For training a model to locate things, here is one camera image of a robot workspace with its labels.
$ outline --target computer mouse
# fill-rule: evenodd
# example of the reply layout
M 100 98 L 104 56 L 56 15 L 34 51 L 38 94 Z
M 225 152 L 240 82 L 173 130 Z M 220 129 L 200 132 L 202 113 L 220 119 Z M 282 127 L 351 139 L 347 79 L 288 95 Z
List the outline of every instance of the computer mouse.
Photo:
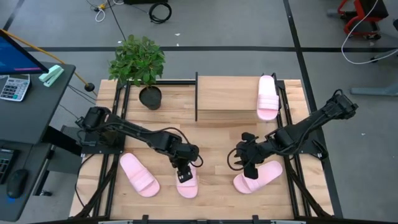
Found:
M 25 169 L 16 170 L 9 176 L 7 182 L 7 195 L 10 198 L 19 198 L 24 193 L 28 171 Z

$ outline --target potted plant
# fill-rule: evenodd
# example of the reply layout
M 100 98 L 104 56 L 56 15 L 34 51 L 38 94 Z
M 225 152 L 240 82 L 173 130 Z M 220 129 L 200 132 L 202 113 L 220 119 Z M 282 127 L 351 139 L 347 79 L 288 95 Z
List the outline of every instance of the potted plant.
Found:
M 137 39 L 130 35 L 116 47 L 116 59 L 110 61 L 110 80 L 118 79 L 121 84 L 128 80 L 140 87 L 146 87 L 139 93 L 139 100 L 150 110 L 157 110 L 162 100 L 162 92 L 156 86 L 156 76 L 162 78 L 164 53 L 155 42 L 147 37 Z

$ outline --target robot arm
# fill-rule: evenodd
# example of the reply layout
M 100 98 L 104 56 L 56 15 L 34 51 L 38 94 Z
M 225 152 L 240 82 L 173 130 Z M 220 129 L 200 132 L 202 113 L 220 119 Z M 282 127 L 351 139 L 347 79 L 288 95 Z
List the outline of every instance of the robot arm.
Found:
M 257 179 L 258 172 L 255 164 L 263 163 L 264 159 L 273 154 L 280 156 L 296 154 L 312 131 L 333 119 L 352 118 L 357 108 L 357 104 L 352 103 L 341 90 L 337 90 L 324 107 L 297 124 L 279 128 L 267 134 L 264 142 L 256 143 L 255 135 L 243 133 L 243 141 L 239 142 L 230 154 L 236 151 L 235 157 L 240 157 L 241 160 L 235 164 L 243 166 L 245 177 Z
M 178 129 L 165 128 L 159 131 L 150 131 L 121 119 L 107 108 L 97 106 L 90 108 L 85 118 L 78 122 L 78 125 L 88 133 L 97 132 L 101 136 L 101 142 L 109 146 L 116 144 L 118 133 L 143 141 L 156 152 L 169 157 L 173 168 L 178 169 L 178 179 L 181 183 L 192 178 L 188 165 L 198 159 L 199 148 L 190 144 Z M 179 135 L 170 133 L 166 129 L 174 129 L 180 132 L 187 143 L 183 143 Z

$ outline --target yellow cable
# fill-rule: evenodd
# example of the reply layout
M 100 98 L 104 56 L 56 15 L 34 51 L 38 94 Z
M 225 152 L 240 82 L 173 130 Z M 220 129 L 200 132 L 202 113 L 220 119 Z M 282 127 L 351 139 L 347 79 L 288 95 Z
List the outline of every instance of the yellow cable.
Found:
M 32 47 L 32 48 L 35 49 L 35 50 L 38 50 L 39 52 L 42 52 L 42 53 L 44 53 L 44 54 L 46 54 L 46 55 L 48 55 L 48 56 L 54 58 L 55 60 L 59 61 L 59 62 L 62 63 L 62 64 L 65 64 L 65 62 L 64 62 L 63 60 L 60 60 L 60 59 L 57 58 L 55 55 L 53 55 L 53 54 L 51 54 L 51 53 L 48 53 L 48 52 L 46 52 L 45 50 L 40 49 L 40 48 L 38 48 L 38 47 L 36 47 L 36 46 L 34 46 L 34 45 L 28 43 L 28 42 L 25 41 L 25 40 L 22 40 L 21 38 L 15 36 L 14 34 L 9 33 L 8 31 L 5 31 L 4 29 L 1 29 L 1 30 L 2 30 L 3 32 L 5 32 L 8 36 L 10 36 L 10 37 L 12 37 L 12 38 L 14 38 L 14 39 L 16 39 L 16 40 L 18 40 L 18 41 L 20 41 L 20 42 L 26 44 L 26 45 L 28 45 L 29 47 Z M 77 74 L 77 72 L 75 72 L 75 75 L 76 75 L 76 77 L 78 77 L 78 78 L 80 79 L 80 81 L 82 81 L 82 82 L 85 84 L 85 86 L 88 85 L 88 83 L 87 83 L 81 76 L 79 76 L 79 74 Z

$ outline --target red machine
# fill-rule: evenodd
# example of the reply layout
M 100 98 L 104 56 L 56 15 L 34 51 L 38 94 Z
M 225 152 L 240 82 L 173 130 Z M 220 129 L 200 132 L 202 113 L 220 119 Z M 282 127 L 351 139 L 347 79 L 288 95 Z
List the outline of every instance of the red machine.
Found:
M 338 16 L 346 22 L 344 32 L 348 35 L 351 29 L 363 20 L 372 10 L 377 0 L 354 0 L 355 11 L 342 11 L 343 6 L 348 0 L 343 0 L 336 11 L 328 11 L 328 16 Z M 379 34 L 379 26 L 377 22 L 388 16 L 386 6 L 383 0 L 378 0 L 376 6 L 365 18 L 360 25 L 355 28 L 351 35 L 361 35 L 367 39 L 378 40 L 381 38 Z

